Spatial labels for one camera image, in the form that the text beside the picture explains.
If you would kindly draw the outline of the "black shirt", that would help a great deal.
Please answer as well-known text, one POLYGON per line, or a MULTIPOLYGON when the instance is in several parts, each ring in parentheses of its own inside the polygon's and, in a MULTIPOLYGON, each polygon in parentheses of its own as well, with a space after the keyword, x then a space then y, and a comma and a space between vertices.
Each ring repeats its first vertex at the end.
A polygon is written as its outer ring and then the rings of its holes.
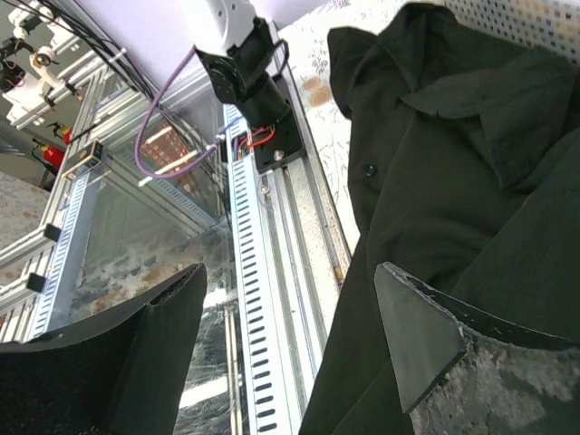
POLYGON ((379 34, 334 28, 328 48, 360 238, 300 431, 409 434, 378 265, 579 338, 579 71, 425 3, 379 34))

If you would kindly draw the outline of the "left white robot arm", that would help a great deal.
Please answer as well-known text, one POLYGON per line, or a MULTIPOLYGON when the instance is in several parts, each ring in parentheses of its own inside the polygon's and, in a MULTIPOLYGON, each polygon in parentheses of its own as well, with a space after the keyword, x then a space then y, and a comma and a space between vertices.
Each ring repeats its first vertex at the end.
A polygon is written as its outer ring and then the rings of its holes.
POLYGON ((252 3, 192 1, 189 17, 194 52, 217 98, 235 106, 253 128, 280 122, 290 106, 266 71, 276 44, 252 3))

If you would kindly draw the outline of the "aluminium mounting rail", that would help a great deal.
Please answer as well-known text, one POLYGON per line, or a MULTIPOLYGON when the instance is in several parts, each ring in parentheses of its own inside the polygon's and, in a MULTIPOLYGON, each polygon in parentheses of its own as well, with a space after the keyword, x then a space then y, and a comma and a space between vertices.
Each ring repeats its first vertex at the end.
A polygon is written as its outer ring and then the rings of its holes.
POLYGON ((306 327, 323 345, 330 332, 339 292, 350 265, 351 254, 336 212, 324 165, 318 154, 313 129, 295 72, 299 50, 281 46, 275 50, 271 73, 280 73, 288 89, 297 128, 303 144, 300 157, 272 173, 279 181, 280 212, 296 242, 297 270, 304 275, 299 285, 304 301, 306 327))

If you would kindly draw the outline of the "white plastic basket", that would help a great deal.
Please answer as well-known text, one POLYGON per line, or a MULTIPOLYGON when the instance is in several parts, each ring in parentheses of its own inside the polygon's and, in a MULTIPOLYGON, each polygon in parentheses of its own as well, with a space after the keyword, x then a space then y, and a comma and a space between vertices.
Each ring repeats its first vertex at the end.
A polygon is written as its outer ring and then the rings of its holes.
POLYGON ((579 64, 576 0, 447 0, 441 4, 470 28, 515 44, 541 46, 579 64))

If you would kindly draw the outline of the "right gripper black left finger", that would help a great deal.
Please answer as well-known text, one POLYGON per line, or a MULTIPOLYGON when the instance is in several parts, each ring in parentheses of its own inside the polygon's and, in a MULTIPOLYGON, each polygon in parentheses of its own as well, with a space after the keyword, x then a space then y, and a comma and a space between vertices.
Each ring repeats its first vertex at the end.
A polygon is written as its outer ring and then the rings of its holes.
POLYGON ((192 265, 80 322, 2 344, 2 433, 172 433, 206 293, 206 268, 192 265))

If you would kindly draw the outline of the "red fire extinguisher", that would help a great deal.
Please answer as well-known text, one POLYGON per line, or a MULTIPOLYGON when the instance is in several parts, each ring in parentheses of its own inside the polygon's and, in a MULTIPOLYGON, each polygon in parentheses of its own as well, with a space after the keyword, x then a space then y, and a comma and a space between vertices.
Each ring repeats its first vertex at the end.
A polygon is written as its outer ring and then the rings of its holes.
POLYGON ((58 147, 54 147, 48 143, 45 143, 37 138, 33 138, 33 143, 36 147, 43 153, 44 160, 59 169, 64 160, 64 151, 58 147))

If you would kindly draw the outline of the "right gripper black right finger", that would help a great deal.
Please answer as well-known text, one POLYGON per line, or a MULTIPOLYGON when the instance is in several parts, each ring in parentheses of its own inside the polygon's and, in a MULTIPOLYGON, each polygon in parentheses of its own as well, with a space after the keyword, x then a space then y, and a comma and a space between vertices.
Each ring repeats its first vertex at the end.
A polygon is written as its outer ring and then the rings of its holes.
POLYGON ((579 346, 512 324, 391 263, 374 285, 417 434, 576 434, 579 346))

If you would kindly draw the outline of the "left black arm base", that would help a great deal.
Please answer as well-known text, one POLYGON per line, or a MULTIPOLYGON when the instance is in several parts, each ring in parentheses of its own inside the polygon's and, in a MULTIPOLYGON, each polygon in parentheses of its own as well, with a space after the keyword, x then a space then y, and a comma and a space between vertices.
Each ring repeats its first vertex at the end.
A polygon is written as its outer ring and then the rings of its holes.
POLYGON ((243 127, 240 133, 231 131, 233 161, 250 156, 254 159, 259 174, 287 166, 291 161, 305 155, 303 134, 298 125, 287 81, 280 77, 274 79, 274 82, 290 105, 290 112, 275 127, 251 129, 251 141, 247 139, 247 127, 243 127))

